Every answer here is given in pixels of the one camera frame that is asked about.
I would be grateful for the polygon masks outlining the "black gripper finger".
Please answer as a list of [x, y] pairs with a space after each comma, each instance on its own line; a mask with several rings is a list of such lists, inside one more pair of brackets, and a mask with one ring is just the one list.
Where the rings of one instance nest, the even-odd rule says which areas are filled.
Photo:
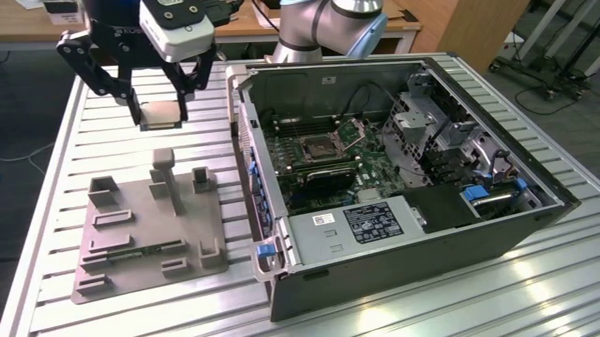
[[96, 95], [111, 95], [119, 105], [127, 106], [135, 125], [140, 125], [142, 109], [131, 85], [132, 69], [118, 66], [118, 77], [101, 68], [91, 53], [92, 40], [88, 32], [64, 31], [56, 51], [80, 79]]
[[187, 101], [194, 99], [195, 91], [203, 91], [207, 87], [216, 50], [216, 44], [211, 44], [208, 50], [196, 56], [196, 63], [190, 74], [184, 73], [179, 62], [163, 63], [163, 72], [178, 93], [180, 121], [188, 120]]

